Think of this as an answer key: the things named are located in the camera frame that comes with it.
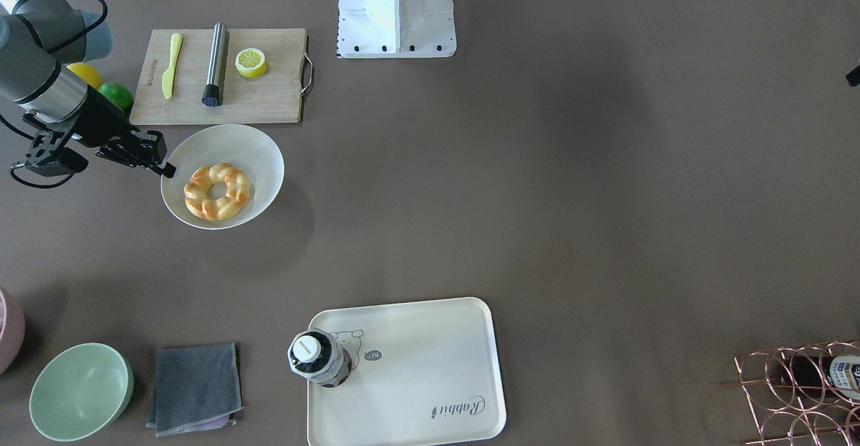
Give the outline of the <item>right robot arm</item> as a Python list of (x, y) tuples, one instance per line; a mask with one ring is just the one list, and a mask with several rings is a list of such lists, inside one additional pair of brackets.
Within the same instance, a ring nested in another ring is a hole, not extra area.
[(67, 0), (2, 0), (2, 8), (2, 97), (20, 106), (34, 129), (30, 149), (10, 174), (27, 169), (67, 182), (88, 167), (68, 148), (74, 140), (101, 158), (174, 177), (163, 135), (139, 130), (125, 110), (69, 69), (110, 53), (105, 11), (75, 9)]

